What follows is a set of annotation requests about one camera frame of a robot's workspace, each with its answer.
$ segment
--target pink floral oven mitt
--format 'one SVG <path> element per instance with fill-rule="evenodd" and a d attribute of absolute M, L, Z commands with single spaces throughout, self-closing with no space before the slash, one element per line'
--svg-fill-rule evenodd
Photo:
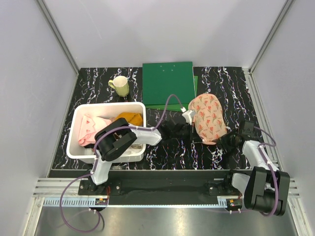
<path fill-rule="evenodd" d="M 213 140 L 226 134 L 222 106 L 213 94 L 199 95 L 189 103 L 188 109 L 196 112 L 193 122 L 202 143 L 215 145 Z"/>

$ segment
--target white wall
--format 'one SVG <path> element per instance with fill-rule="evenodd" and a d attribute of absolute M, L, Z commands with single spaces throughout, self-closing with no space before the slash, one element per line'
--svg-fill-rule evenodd
<path fill-rule="evenodd" d="M 315 232 L 315 1 L 297 0 L 254 71 L 285 170 Z"/>
<path fill-rule="evenodd" d="M 285 0 L 45 0 L 79 67 L 249 67 Z"/>
<path fill-rule="evenodd" d="M 2 0 L 0 33 L 0 235 L 17 236 L 76 76 L 34 0 Z"/>

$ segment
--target black marble table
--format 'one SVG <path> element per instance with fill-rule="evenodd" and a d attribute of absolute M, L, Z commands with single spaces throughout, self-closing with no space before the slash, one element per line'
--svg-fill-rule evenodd
<path fill-rule="evenodd" d="M 130 93 L 119 97 L 108 81 L 123 75 L 129 80 Z M 212 93 L 220 101 L 227 129 L 238 126 L 241 119 L 253 120 L 258 126 L 249 89 L 241 67 L 195 67 L 198 94 Z M 142 68 L 82 68 L 65 120 L 52 170 L 86 170 L 91 166 L 66 156 L 66 145 L 73 113 L 81 104 L 142 101 Z M 147 109 L 147 126 L 155 126 L 162 111 Z M 180 116 L 167 111 L 166 118 Z M 248 169 L 249 163 L 240 150 L 226 156 L 216 146 L 173 140 L 167 145 L 147 146 L 140 162 L 117 163 L 121 170 L 208 170 Z"/>

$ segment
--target pink cloth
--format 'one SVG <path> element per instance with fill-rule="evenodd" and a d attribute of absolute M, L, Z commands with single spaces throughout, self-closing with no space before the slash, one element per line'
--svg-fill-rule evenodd
<path fill-rule="evenodd" d="M 79 145 L 95 144 L 95 134 L 108 126 L 112 121 L 101 117 L 83 115 L 79 133 Z"/>

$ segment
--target green binder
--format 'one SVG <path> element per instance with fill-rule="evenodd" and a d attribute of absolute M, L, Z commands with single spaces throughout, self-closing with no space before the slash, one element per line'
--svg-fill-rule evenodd
<path fill-rule="evenodd" d="M 170 94 L 177 95 L 182 104 L 195 98 L 192 62 L 144 63 L 142 100 L 146 107 L 162 104 L 164 109 Z M 178 101 L 171 98 L 169 104 Z"/>
<path fill-rule="evenodd" d="M 193 86 L 195 91 L 195 97 L 197 97 L 197 87 L 198 87 L 198 76 L 193 77 Z M 183 106 L 188 110 L 188 103 L 184 103 Z M 162 105 L 146 105 L 148 109 L 157 109 L 157 110 L 164 110 L 165 104 Z M 179 104 L 169 104 L 167 106 L 168 111 L 175 111 L 180 112 L 181 106 Z"/>

